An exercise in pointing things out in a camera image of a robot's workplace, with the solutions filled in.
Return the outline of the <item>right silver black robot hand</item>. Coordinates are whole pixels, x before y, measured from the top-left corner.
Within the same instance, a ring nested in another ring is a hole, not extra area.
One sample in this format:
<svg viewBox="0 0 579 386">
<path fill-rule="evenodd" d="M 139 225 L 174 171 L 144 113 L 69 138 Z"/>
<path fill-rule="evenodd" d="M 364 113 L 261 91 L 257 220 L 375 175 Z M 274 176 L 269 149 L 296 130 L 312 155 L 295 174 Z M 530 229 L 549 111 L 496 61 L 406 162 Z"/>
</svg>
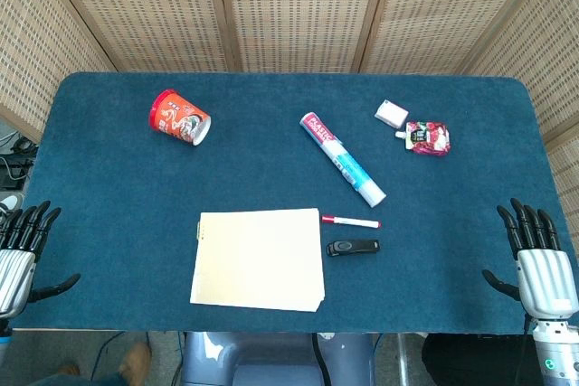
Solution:
<svg viewBox="0 0 579 386">
<path fill-rule="evenodd" d="M 484 269 L 482 276 L 499 293 L 518 301 L 533 319 L 566 321 L 578 312 L 578 295 L 571 261 L 561 248 L 549 214 L 510 200 L 512 211 L 499 205 L 517 270 L 511 285 Z"/>
</svg>

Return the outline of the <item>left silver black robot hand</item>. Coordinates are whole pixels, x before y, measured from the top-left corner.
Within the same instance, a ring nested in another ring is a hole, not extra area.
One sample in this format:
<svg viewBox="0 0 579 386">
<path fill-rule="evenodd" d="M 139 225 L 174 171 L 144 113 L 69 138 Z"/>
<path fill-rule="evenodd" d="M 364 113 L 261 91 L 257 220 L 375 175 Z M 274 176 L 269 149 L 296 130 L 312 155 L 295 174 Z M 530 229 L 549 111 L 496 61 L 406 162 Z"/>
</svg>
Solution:
<svg viewBox="0 0 579 386">
<path fill-rule="evenodd" d="M 37 264 L 43 254 L 49 232 L 62 209 L 49 209 L 44 201 L 26 209 L 21 199 L 10 195 L 1 201 L 1 319 L 20 315 L 29 304 L 56 297 L 76 285 L 79 273 L 62 283 L 33 288 Z"/>
</svg>

